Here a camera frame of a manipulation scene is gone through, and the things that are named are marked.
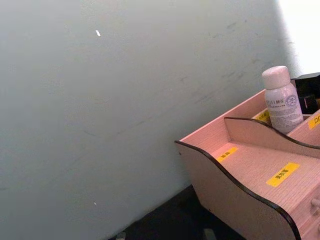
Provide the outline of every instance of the desk organizer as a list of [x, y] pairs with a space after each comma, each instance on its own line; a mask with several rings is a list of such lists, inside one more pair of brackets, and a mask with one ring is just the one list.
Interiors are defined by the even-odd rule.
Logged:
[[179, 154], [201, 204], [247, 240], [320, 240], [320, 111], [285, 135], [257, 120], [264, 93], [176, 141]]

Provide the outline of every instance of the black edge trim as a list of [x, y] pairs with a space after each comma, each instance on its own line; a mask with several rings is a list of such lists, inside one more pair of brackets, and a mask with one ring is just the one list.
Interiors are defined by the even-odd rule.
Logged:
[[[225, 118], [230, 118], [230, 119], [242, 119], [242, 120], [247, 120], [248, 118], [234, 118], [234, 117], [225, 117]], [[215, 164], [221, 172], [223, 172], [223, 174], [231, 180], [231, 182], [233, 182], [238, 188], [240, 188], [242, 191], [244, 191], [246, 194], [248, 194], [249, 196], [251, 196], [252, 198], [262, 202], [263, 204], [267, 205], [268, 207], [273, 208], [274, 210], [276, 210], [289, 224], [289, 226], [291, 227], [293, 234], [295, 236], [296, 240], [301, 240], [301, 236], [298, 230], [298, 227], [295, 223], [295, 221], [292, 219], [292, 217], [279, 205], [275, 204], [274, 202], [265, 199], [264, 197], [254, 193], [253, 191], [251, 191], [249, 188], [247, 188], [246, 186], [244, 186], [241, 182], [239, 182], [230, 172], [228, 172], [213, 156], [211, 156], [208, 152], [206, 152], [205, 150], [197, 147], [197, 146], [193, 146], [191, 144], [182, 142], [182, 141], [174, 141], [176, 144], [180, 144], [182, 146], [191, 148], [193, 150], [198, 151], [199, 153], [203, 154], [204, 156], [206, 156], [213, 164]]]
[[277, 129], [273, 128], [272, 126], [270, 126], [269, 124], [266, 124], [263, 121], [257, 120], [257, 119], [252, 119], [252, 118], [245, 118], [245, 117], [231, 117], [231, 116], [226, 116], [224, 119], [234, 119], [234, 120], [246, 120], [246, 121], [251, 121], [251, 122], [256, 122], [258, 124], [264, 125], [265, 127], [272, 129], [276, 134], [280, 135], [281, 137], [289, 140], [290, 142], [293, 142], [294, 144], [298, 144], [307, 148], [311, 148], [311, 149], [320, 149], [320, 146], [315, 146], [315, 145], [311, 145], [311, 144], [307, 144], [304, 143], [302, 141], [298, 141], [296, 139], [293, 139], [287, 135], [285, 135], [284, 133], [278, 131]]

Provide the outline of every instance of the drawer knob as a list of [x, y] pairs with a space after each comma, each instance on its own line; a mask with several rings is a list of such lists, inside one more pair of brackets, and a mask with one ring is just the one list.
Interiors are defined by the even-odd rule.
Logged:
[[312, 199], [311, 205], [320, 208], [320, 200], [316, 198]]

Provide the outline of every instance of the floor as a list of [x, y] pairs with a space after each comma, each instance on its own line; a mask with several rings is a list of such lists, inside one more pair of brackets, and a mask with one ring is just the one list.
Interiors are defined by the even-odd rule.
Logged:
[[[205, 238], [204, 229], [212, 229], [215, 237]], [[200, 205], [192, 186], [130, 225], [125, 233], [125, 240], [245, 240]]]

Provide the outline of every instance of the bottle cap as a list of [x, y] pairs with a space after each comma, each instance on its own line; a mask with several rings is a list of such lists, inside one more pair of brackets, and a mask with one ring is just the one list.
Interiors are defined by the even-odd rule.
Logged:
[[282, 88], [290, 83], [290, 75], [286, 66], [274, 66], [262, 73], [264, 87], [266, 89]]

